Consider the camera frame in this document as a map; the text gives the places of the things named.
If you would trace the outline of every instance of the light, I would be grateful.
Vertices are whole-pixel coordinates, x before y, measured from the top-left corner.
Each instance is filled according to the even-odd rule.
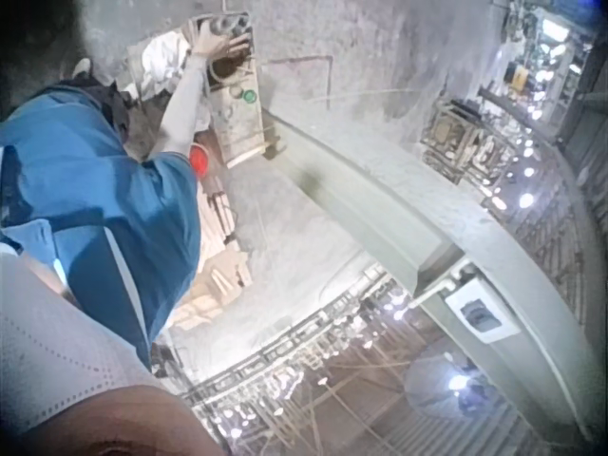
[[[352,319],[352,327],[355,328],[356,330],[358,330],[359,328],[361,328],[363,326],[363,318],[361,318],[361,316],[356,315],[353,319]]]
[[[479,187],[479,189],[480,189],[480,190],[482,191],[482,193],[483,193],[484,195],[486,195],[488,198],[490,198],[490,197],[492,196],[492,192],[490,191],[490,189],[489,189],[489,188],[484,187],[484,186],[481,186],[481,187]]]
[[[542,81],[544,81],[544,78],[546,78],[546,74],[547,72],[542,69],[541,71],[539,71],[538,73],[536,73],[536,76],[534,77],[539,83],[541,83]]]
[[[403,309],[401,311],[395,312],[395,315],[393,316],[393,318],[395,319],[395,321],[399,321],[401,318],[403,318],[403,315],[406,314],[406,310],[407,309]]]
[[[553,50],[551,50],[551,58],[558,57],[562,55],[566,51],[566,45],[555,46]]]
[[[494,197],[494,198],[492,199],[492,203],[493,203],[493,204],[494,204],[494,205],[495,205],[497,208],[499,208],[501,211],[506,211],[506,203],[505,203],[505,202],[504,202],[502,199],[500,199],[500,198],[498,198],[498,197]]]
[[[545,19],[542,21],[542,32],[555,41],[562,43],[568,37],[570,30],[566,27],[558,26],[553,21]]]
[[[534,196],[530,195],[529,193],[523,194],[520,198],[520,207],[522,209],[527,209],[532,204],[534,204]]]
[[[546,71],[542,69],[538,73],[536,73],[535,79],[537,82],[541,83],[543,81],[551,81],[555,76],[555,71]]]
[[[468,377],[466,375],[454,375],[447,384],[447,387],[452,391],[458,391],[465,389],[467,383]]]

